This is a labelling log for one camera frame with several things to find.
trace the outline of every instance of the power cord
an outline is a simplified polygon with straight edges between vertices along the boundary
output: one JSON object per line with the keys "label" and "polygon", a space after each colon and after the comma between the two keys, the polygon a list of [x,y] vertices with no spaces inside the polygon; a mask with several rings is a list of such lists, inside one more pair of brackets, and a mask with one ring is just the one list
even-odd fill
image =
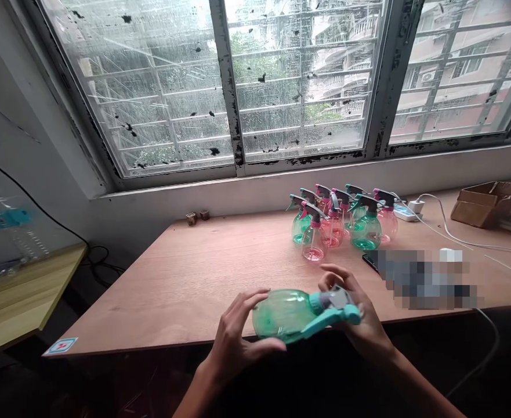
{"label": "power cord", "polygon": [[[432,228],[429,224],[427,224],[421,217],[417,216],[417,213],[413,211],[413,209],[409,208],[404,202],[403,200],[395,193],[393,193],[397,198],[398,200],[400,201],[400,203],[406,208],[408,209],[410,212],[412,212],[414,215],[416,215],[417,219],[419,219],[419,221],[421,223],[423,223],[425,226],[427,226],[429,229],[431,229],[434,233],[436,234],[439,234],[440,236],[450,240],[450,241],[453,241],[457,244],[460,244],[460,245],[463,245],[464,247],[468,248],[469,250],[472,250],[473,251],[473,248],[470,248],[468,247],[466,244],[468,245],[471,245],[471,246],[475,246],[475,247],[481,247],[481,248],[492,248],[494,250],[506,250],[506,251],[510,251],[511,252],[511,248],[508,248],[508,247],[501,247],[501,246],[492,246],[492,245],[483,245],[483,244],[474,244],[474,243],[469,243],[467,241],[464,241],[464,240],[461,240],[459,238],[456,238],[453,234],[451,234],[448,230],[448,226],[447,226],[447,217],[445,216],[445,211],[443,210],[443,203],[441,202],[441,200],[437,197],[437,196],[434,196],[432,194],[429,194],[429,193],[424,193],[422,195],[420,195],[416,202],[418,203],[421,203],[420,202],[420,199],[423,197],[423,196],[429,196],[429,197],[432,197],[434,199],[436,199],[438,202],[439,202],[439,206],[441,207],[441,214],[443,215],[443,225],[444,225],[444,228],[445,228],[445,231],[446,233],[449,235],[449,237],[443,235],[442,233],[440,233],[439,231],[437,231],[436,229]],[[505,263],[499,261],[499,260],[496,260],[495,258],[493,257],[490,257],[489,255],[486,255],[484,254],[485,257],[501,264],[502,266],[504,267],[507,267],[509,270],[511,270],[511,267],[506,265]],[[480,314],[482,314],[484,316],[484,318],[486,320],[489,321],[489,324],[492,326],[493,328],[493,331],[495,333],[495,342],[493,343],[493,346],[491,347],[491,350],[489,351],[489,353],[485,356],[485,358],[474,368],[472,369],[467,375],[465,375],[462,380],[460,382],[458,382],[456,384],[456,386],[454,388],[452,388],[446,395],[447,399],[466,381],[468,380],[468,378],[470,376],[473,376],[475,373],[477,373],[478,371],[481,371],[485,368],[485,366],[487,365],[487,363],[493,358],[493,356],[495,355],[495,353],[497,352],[498,348],[499,348],[499,344],[501,342],[501,339],[499,337],[499,330],[497,329],[496,325],[493,323],[493,321],[485,314],[485,312],[483,312],[481,309],[479,308],[475,308]]]}
{"label": "power cord", "polygon": [[[82,266],[89,266],[90,268],[90,271],[91,271],[91,274],[93,275],[93,278],[94,280],[100,284],[101,286],[105,287],[105,288],[109,288],[111,283],[103,280],[99,273],[98,273],[98,268],[99,267],[104,267],[104,268],[107,268],[107,269],[110,269],[114,272],[117,273],[118,277],[120,277],[122,275],[122,273],[125,272],[125,269],[121,268],[121,267],[118,267],[118,266],[115,266],[113,264],[109,264],[106,262],[106,259],[108,258],[108,256],[110,255],[110,252],[108,250],[107,247],[104,247],[104,246],[91,246],[86,240],[85,238],[83,238],[81,235],[79,235],[77,232],[71,230],[70,228],[62,225],[59,221],[57,221],[56,219],[54,219],[33,197],[32,195],[29,194],[29,192],[17,181],[14,179],[14,177],[12,177],[11,175],[9,175],[6,171],[4,171],[1,167],[0,167],[0,172],[2,174],[4,174],[4,176],[8,177],[17,187],[19,187],[21,189],[21,191],[23,191],[23,193],[26,194],[26,196],[35,204],[35,206],[37,206],[51,221],[53,221],[56,225],[60,226],[61,228],[65,229],[67,232],[70,232],[71,234],[73,234],[75,237],[79,238],[80,241],[82,241],[86,247],[87,247],[87,252],[85,254],[85,258],[84,260],[88,261],[89,263],[88,264],[82,264]],[[91,252],[92,250],[96,249],[96,248],[102,248],[105,250],[105,255],[103,257],[101,257],[100,260],[98,261],[93,261],[91,259]]]}

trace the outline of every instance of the black cable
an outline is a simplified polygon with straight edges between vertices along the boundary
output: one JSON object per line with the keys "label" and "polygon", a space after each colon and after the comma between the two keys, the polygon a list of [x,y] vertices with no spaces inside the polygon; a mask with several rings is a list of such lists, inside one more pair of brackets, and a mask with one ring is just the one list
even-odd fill
{"label": "black cable", "polygon": [[[14,179],[14,177],[10,176],[6,171],[4,171],[1,167],[0,167],[0,172],[2,174],[4,174],[4,176],[8,177],[12,182],[14,182],[17,187],[19,187],[21,189],[21,191],[23,191],[23,193],[25,193],[27,195],[27,197],[35,204],[35,206],[37,206],[51,221],[53,221],[56,225],[59,225],[61,226],[63,229],[65,229],[67,232],[70,232],[71,234],[73,234],[75,237],[79,238],[79,240],[83,241],[83,243],[87,246],[87,252],[85,254],[85,257],[84,259],[89,261],[89,264],[83,264],[83,266],[89,266],[90,270],[91,270],[91,274],[93,275],[93,278],[94,280],[100,284],[101,286],[104,286],[106,288],[109,288],[111,283],[108,283],[106,282],[105,280],[103,280],[99,274],[97,273],[97,269],[99,267],[104,267],[104,268],[108,268],[114,272],[116,272],[118,274],[118,277],[120,277],[122,275],[122,273],[125,272],[125,269],[121,268],[121,267],[118,267],[118,266],[115,266],[113,264],[109,264],[109,263],[106,263],[106,259],[108,258],[108,256],[110,255],[110,251],[108,250],[107,247],[104,247],[104,246],[93,246],[91,247],[91,245],[85,240],[85,238],[83,238],[81,235],[79,235],[77,232],[74,232],[73,230],[71,230],[70,228],[62,225],[60,222],[58,222],[56,219],[54,219],[33,197],[32,195],[29,194],[29,192],[17,181]],[[102,248],[106,251],[106,254],[99,260],[99,261],[92,261],[91,258],[90,258],[90,255],[91,255],[91,250],[95,249],[95,248]]]}

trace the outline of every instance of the air conditioner unit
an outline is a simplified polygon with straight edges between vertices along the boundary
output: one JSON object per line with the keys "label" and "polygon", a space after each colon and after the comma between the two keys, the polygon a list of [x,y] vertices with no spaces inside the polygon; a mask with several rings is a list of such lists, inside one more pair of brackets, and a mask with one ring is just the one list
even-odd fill
{"label": "air conditioner unit", "polygon": [[433,81],[434,78],[435,78],[435,70],[428,71],[427,73],[422,74],[421,81],[422,81],[422,83],[425,83],[428,81]]}

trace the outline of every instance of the white wall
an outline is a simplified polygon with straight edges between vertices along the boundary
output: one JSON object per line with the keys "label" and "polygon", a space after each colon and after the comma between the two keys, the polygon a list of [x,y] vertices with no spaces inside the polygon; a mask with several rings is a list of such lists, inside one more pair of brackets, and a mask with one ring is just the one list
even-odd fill
{"label": "white wall", "polygon": [[[64,113],[50,94],[31,55],[0,3],[0,109],[34,135],[35,142],[0,116],[0,166],[17,178],[55,218],[95,243],[108,246],[113,262],[131,263],[175,219],[208,209],[213,216],[285,209],[288,195],[316,182],[342,187],[349,182],[398,194],[455,188],[511,179],[511,146],[287,172],[248,179],[89,197],[103,190],[78,146]],[[0,196],[22,196],[0,174]],[[37,228],[47,245],[62,248],[77,240],[50,220]],[[14,255],[0,234],[0,260]],[[89,300],[99,288],[78,274]]]}

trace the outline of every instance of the wooden table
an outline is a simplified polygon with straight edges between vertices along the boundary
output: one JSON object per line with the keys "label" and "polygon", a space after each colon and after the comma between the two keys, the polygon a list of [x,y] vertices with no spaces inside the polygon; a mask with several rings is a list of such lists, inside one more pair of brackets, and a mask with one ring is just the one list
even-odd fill
{"label": "wooden table", "polygon": [[[436,193],[449,216],[457,190]],[[438,203],[429,200],[424,219],[442,230]],[[96,354],[211,341],[222,312],[240,291],[253,287],[317,290],[322,272],[305,260],[291,240],[294,212],[268,212],[172,224],[63,336],[78,337],[64,355]],[[461,239],[511,247],[511,232],[488,231],[448,220]],[[399,222],[399,232],[384,249],[464,250],[470,273],[464,284],[478,285],[484,308],[511,306],[511,253],[463,248],[425,225]],[[370,296],[381,321],[446,315],[456,311],[410,311],[402,308],[385,282],[349,242],[330,250],[328,262],[351,270]],[[254,335],[251,317],[244,336]]]}
{"label": "wooden table", "polygon": [[43,329],[84,254],[79,244],[0,278],[0,350]]}

